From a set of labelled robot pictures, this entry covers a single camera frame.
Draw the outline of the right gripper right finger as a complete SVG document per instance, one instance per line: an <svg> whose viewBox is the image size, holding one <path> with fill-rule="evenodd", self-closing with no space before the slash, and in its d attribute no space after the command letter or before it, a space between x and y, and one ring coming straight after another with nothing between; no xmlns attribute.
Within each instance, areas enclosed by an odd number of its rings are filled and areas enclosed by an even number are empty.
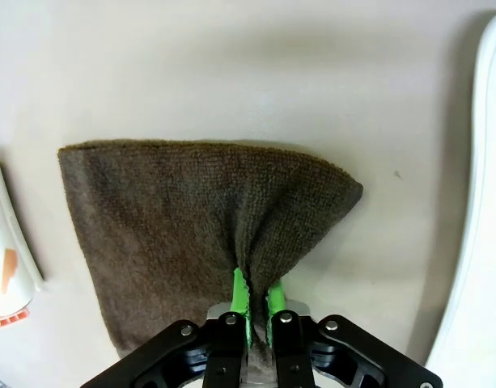
<svg viewBox="0 0 496 388"><path fill-rule="evenodd" d="M281 282L267 295L268 341L279 387L315 387L314 373L342 387L443 387L442 379L349 319L320 321L288 308Z"/></svg>

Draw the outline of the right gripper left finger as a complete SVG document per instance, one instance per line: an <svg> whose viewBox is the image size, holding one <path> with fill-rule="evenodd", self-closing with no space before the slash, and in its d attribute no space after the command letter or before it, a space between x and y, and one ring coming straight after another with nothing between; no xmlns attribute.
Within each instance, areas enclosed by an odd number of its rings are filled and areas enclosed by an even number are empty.
<svg viewBox="0 0 496 388"><path fill-rule="evenodd" d="M233 272L230 306L202 326L172 323L158 335L98 374L86 388L239 387L250 346L249 287L240 269Z"/></svg>

